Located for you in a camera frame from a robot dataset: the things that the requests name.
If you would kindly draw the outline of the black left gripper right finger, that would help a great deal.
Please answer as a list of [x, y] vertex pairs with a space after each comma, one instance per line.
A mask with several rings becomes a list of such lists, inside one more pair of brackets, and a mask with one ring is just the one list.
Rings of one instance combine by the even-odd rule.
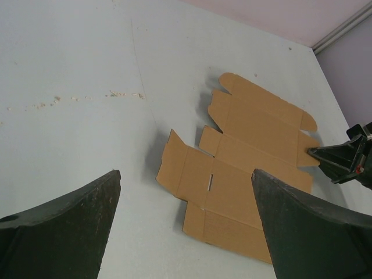
[[277, 278], [371, 278], [371, 216], [252, 174], [254, 196]]

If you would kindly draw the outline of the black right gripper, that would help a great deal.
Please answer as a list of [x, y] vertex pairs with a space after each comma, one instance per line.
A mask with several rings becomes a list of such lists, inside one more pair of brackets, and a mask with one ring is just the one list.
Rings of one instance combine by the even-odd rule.
[[371, 177], [371, 122], [356, 124], [346, 131], [350, 141], [341, 145], [309, 148], [307, 153], [320, 162], [319, 168], [334, 184]]

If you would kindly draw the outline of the brown cardboard box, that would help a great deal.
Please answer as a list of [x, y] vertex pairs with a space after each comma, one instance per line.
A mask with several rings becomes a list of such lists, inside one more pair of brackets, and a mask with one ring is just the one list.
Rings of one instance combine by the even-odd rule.
[[319, 142], [314, 118], [234, 74], [219, 77], [199, 146], [171, 131], [157, 182], [186, 202], [183, 232], [199, 241], [271, 262], [257, 209], [252, 173], [262, 169], [292, 187], [312, 189], [305, 167], [319, 162], [307, 150]]

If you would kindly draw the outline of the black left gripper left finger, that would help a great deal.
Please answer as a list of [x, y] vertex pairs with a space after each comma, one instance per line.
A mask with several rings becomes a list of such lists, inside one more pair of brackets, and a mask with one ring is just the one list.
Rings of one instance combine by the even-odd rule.
[[97, 278], [120, 198], [118, 170], [1, 218], [1, 278]]

